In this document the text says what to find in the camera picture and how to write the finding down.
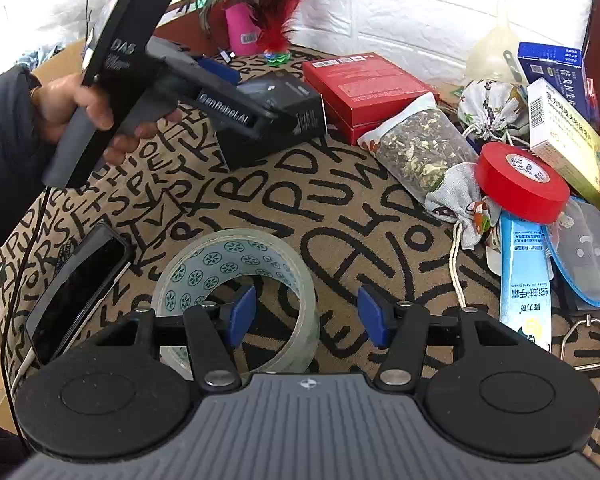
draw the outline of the dark jacket sleeve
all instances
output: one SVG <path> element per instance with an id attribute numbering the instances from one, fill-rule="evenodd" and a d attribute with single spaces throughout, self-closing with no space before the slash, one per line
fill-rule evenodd
<path id="1" fill-rule="evenodd" d="M 42 192 L 42 172 L 55 149 L 34 126 L 30 92 L 37 86 L 21 66 L 0 76 L 0 246 Z"/>

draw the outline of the metal screw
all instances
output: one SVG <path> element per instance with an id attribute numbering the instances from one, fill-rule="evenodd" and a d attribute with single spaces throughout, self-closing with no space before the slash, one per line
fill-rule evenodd
<path id="1" fill-rule="evenodd" d="M 380 374 L 380 380 L 389 386 L 404 386 L 411 381 L 411 374 L 407 370 L 392 368 Z"/>
<path id="2" fill-rule="evenodd" d="M 229 386 L 234 383 L 234 375 L 227 370 L 211 370 L 205 375 L 205 383 L 209 386 Z"/>

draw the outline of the hand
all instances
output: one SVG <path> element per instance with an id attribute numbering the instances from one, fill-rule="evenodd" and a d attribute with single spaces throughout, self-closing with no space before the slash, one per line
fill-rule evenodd
<path id="1" fill-rule="evenodd" d="M 36 126 L 45 142 L 57 144 L 60 141 L 78 106 L 86 110 L 98 129 L 109 130 L 113 127 L 113 112 L 109 108 L 106 92 L 98 86 L 82 86 L 81 83 L 82 74 L 71 74 L 34 90 L 31 100 L 38 112 Z M 182 112 L 176 109 L 164 118 L 177 122 L 182 119 Z M 138 148 L 140 139 L 151 139 L 157 133 L 156 123 L 143 123 L 136 128 L 133 137 L 116 135 L 103 153 L 104 160 L 119 166 L 125 161 L 127 153 L 133 153 Z"/>

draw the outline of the barcode label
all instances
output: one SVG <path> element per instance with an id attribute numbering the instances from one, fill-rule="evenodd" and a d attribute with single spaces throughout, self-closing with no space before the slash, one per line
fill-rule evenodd
<path id="1" fill-rule="evenodd" d="M 337 65 L 338 64 L 338 60 L 337 59 L 330 59 L 327 61 L 321 61 L 318 63 L 314 63 L 314 66 L 316 68 L 320 68 L 321 66 L 329 66 L 329 65 Z"/>
<path id="2" fill-rule="evenodd" d="M 529 115 L 531 118 L 531 127 L 535 128 L 544 124 L 544 105 L 542 104 L 542 98 L 539 97 L 529 105 Z"/>
<path id="3" fill-rule="evenodd" d="M 255 43 L 256 41 L 258 41 L 258 35 L 255 32 L 249 32 L 248 34 L 240 35 L 240 43 L 243 45 Z"/>

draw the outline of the black box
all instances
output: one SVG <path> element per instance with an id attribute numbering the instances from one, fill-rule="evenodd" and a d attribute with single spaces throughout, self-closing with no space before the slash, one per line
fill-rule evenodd
<path id="1" fill-rule="evenodd" d="M 250 166 L 271 153 L 327 133 L 322 96 L 286 70 L 253 77 L 237 88 L 262 105 L 295 115 L 298 125 L 293 131 L 271 132 L 253 140 L 232 130 L 226 123 L 213 120 L 222 157 L 230 170 Z"/>

